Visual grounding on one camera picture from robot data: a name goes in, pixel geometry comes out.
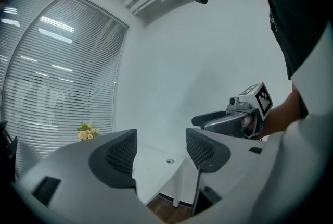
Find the flower bouquet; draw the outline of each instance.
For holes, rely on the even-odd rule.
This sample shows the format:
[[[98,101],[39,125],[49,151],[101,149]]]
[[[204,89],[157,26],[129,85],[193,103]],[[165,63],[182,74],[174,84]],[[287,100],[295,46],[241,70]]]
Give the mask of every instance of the flower bouquet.
[[[99,129],[93,129],[93,124],[82,122],[78,128],[79,141],[91,140],[99,136]]]

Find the wooden floor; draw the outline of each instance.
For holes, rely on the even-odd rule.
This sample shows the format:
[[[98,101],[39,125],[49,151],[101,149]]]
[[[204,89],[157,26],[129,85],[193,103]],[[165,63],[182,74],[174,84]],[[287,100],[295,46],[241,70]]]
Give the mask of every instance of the wooden floor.
[[[156,196],[148,208],[167,224],[178,223],[190,218],[191,207],[179,205],[174,207],[170,200]]]

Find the black shirt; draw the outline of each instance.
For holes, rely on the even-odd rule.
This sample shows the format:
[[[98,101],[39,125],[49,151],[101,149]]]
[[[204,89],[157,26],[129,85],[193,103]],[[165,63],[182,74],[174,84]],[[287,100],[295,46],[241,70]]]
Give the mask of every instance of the black shirt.
[[[288,79],[308,57],[331,19],[330,0],[268,0],[274,36],[285,57]],[[308,114],[300,97],[300,115]]]

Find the baseboard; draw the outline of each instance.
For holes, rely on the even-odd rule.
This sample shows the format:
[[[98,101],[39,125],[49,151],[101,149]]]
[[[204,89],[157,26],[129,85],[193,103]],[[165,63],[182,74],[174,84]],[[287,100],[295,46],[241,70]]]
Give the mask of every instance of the baseboard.
[[[158,196],[163,197],[163,198],[165,198],[165,199],[170,200],[170,201],[173,202],[173,198],[171,198],[171,197],[169,197],[169,196],[167,196],[167,195],[165,195],[163,193],[159,193]],[[182,202],[182,201],[179,201],[179,204],[187,206],[187,207],[192,207],[192,204],[188,204],[188,203],[185,203],[185,202]]]

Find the forearm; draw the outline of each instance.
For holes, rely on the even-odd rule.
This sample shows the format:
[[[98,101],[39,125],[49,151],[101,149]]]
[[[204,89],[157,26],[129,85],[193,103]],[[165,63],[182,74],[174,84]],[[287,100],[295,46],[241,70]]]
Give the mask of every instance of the forearm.
[[[299,98],[297,90],[289,94],[283,104],[271,110],[265,119],[264,128],[256,139],[275,132],[284,131],[294,121],[300,118]]]

